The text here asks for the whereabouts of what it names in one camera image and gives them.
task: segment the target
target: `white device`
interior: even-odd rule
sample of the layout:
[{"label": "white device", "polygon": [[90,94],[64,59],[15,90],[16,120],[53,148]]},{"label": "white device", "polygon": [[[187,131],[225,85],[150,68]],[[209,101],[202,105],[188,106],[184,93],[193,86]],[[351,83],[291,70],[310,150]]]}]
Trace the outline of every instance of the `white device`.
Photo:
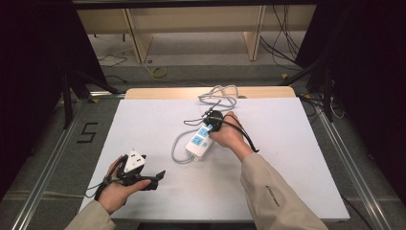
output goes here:
[{"label": "white device", "polygon": [[140,153],[138,153],[136,150],[133,149],[128,155],[124,172],[125,173],[131,172],[137,169],[138,167],[143,166],[145,163],[146,159],[144,159],[144,157]]},{"label": "white device", "polygon": [[193,155],[195,161],[201,160],[213,143],[213,139],[209,137],[210,129],[211,125],[202,126],[186,145],[186,152]]}]

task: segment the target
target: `beige sleeve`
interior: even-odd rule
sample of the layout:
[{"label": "beige sleeve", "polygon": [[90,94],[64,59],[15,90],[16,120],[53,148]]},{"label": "beige sleeve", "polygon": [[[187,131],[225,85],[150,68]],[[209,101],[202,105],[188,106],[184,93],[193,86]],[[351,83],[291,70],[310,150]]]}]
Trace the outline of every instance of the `beige sleeve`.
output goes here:
[{"label": "beige sleeve", "polygon": [[115,229],[116,224],[111,220],[110,215],[96,200],[90,201],[75,218],[69,223],[65,230],[81,229]]},{"label": "beige sleeve", "polygon": [[327,229],[262,156],[246,156],[241,167],[241,184],[259,230]]}]

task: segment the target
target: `metal rail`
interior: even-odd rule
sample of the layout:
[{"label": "metal rail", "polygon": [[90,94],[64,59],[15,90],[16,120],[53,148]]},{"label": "metal rail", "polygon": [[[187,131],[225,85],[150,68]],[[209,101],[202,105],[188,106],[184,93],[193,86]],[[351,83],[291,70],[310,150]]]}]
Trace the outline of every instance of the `metal rail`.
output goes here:
[{"label": "metal rail", "polygon": [[59,140],[56,143],[56,147],[54,148],[50,159],[45,165],[41,176],[38,178],[38,181],[36,182],[33,190],[26,199],[24,206],[22,207],[14,221],[14,225],[12,226],[13,230],[27,229],[28,224],[30,223],[34,215],[35,209],[38,206],[39,201],[41,200],[42,195],[46,187],[48,186],[49,181],[51,180],[52,175],[54,174],[57,163],[59,162],[59,159],[66,148],[69,138],[71,137],[73,130],[75,129],[81,111],[86,106],[86,103],[87,100],[78,101],[76,105],[76,114],[71,125],[69,125],[66,129],[63,129],[62,134],[60,135]]},{"label": "metal rail", "polygon": [[328,136],[330,137],[335,149],[338,152],[338,155],[341,158],[341,161],[344,164],[344,167],[347,170],[347,173],[350,176],[355,190],[359,194],[362,202],[365,205],[365,208],[370,214],[374,226],[376,227],[376,229],[393,229],[388,219],[386,218],[381,206],[376,200],[373,192],[368,186],[367,181],[352,159],[351,154],[344,144],[343,139],[341,139],[341,136],[335,128],[334,123],[331,123],[324,113],[321,113],[320,117]]}]

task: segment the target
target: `person's right hand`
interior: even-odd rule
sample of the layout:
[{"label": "person's right hand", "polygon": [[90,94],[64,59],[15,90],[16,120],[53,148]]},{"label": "person's right hand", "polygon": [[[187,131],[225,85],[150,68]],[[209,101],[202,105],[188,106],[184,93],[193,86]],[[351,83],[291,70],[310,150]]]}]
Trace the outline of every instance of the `person's right hand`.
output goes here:
[{"label": "person's right hand", "polygon": [[[238,117],[233,111],[228,112],[224,116],[224,121],[241,127]],[[245,156],[253,153],[251,148],[244,142],[242,133],[227,124],[223,123],[219,131],[211,132],[210,137],[220,146],[229,148],[241,162]]]}]

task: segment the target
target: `white table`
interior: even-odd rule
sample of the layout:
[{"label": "white table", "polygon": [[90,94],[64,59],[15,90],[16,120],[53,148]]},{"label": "white table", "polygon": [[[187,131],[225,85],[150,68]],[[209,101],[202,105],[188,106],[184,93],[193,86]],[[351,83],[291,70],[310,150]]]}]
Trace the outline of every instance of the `white table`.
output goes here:
[{"label": "white table", "polygon": [[[252,221],[239,182],[240,163],[229,150],[214,144],[202,161],[180,165],[171,159],[176,136],[194,128],[183,121],[200,118],[207,108],[197,99],[121,101],[89,187],[100,183],[111,162],[131,149],[147,155],[142,175],[167,173],[156,191],[132,195],[113,219]],[[259,154],[320,219],[350,218],[297,98],[240,99],[234,112]],[[191,138],[180,139],[177,157],[186,156]],[[85,198],[81,208],[89,201]]]}]

